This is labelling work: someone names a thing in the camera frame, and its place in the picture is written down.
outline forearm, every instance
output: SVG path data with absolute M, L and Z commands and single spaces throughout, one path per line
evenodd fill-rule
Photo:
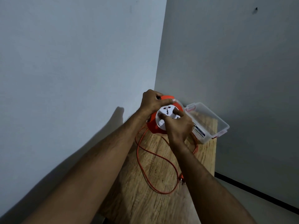
M 146 118 L 137 111 L 90 149 L 25 223 L 90 223 Z
M 256 223 L 246 209 L 220 185 L 184 143 L 171 144 L 202 224 Z

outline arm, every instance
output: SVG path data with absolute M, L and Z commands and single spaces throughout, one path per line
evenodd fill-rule
M 149 115 L 172 99 L 144 92 L 140 108 L 122 126 L 90 149 L 53 193 L 24 221 L 39 223 L 90 223 L 115 181 L 137 131 Z
M 202 224 L 207 223 L 256 223 L 248 211 L 230 194 L 189 151 L 184 141 L 192 132 L 192 119 L 183 112 L 172 119 L 164 114 L 170 148 L 178 160 L 184 180 Z

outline black baseboard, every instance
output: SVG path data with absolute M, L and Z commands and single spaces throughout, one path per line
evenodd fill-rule
M 247 192 L 249 192 L 249 193 L 251 193 L 253 195 L 256 195 L 256 196 L 258 196 L 258 197 L 260 197 L 260 198 L 262 198 L 264 200 L 267 200 L 267 201 L 269 201 L 271 203 L 274 203 L 274 204 L 276 204 L 276 205 L 278 205 L 278 206 L 280 206 L 280 207 L 282 207 L 284 209 L 287 209 L 287 210 L 289 210 L 289 211 L 291 211 L 291 212 L 296 213 L 297 215 L 299 215 L 299 208 L 296 208 L 296 207 L 294 207 L 292 205 L 284 203 L 281 200 L 275 199 L 274 197 L 271 197 L 271 196 L 269 196 L 269 195 L 267 195 L 265 193 L 262 193 L 262 192 L 260 192 L 260 191 L 258 191 L 256 189 L 253 189 L 253 188 L 251 188 L 251 187 L 249 187 L 247 185 L 244 185 L 244 184 L 242 184 L 240 182 L 237 182 L 237 181 L 235 181 L 235 180 L 233 180 L 231 178 L 228 178 L 228 177 L 226 177 L 226 176 L 224 176 L 222 174 L 219 174 L 217 172 L 215 172 L 215 178 L 219 178 L 220 180 L 223 180 L 223 181 L 225 181 L 225 182 L 227 182 L 229 184 L 232 184 L 232 185 L 234 185 L 234 186 L 236 186 L 236 187 L 238 187 L 240 189 L 243 189 L 243 190 L 245 190 L 245 191 L 247 191 Z

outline left hand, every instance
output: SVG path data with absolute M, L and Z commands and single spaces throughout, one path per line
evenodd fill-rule
M 158 100 L 157 96 L 161 97 L 163 94 L 154 90 L 148 90 L 143 93 L 139 109 L 146 116 L 150 116 L 152 113 L 158 111 L 162 106 L 170 105 L 176 102 L 176 99 Z

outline wood grain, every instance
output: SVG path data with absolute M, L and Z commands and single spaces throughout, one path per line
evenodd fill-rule
M 194 149 L 191 137 L 185 143 L 190 150 Z M 141 145 L 169 159 L 181 173 L 174 154 L 161 137 L 148 131 Z M 198 147 L 196 158 L 214 175 L 216 139 L 204 145 L 198 144 Z M 158 194 L 148 186 L 137 163 L 136 148 L 134 143 L 99 213 L 114 223 L 124 224 L 200 223 L 185 184 L 180 183 L 168 195 Z M 151 183 L 160 191 L 171 191 L 177 181 L 174 168 L 167 161 L 142 149 L 139 150 L 139 157 Z

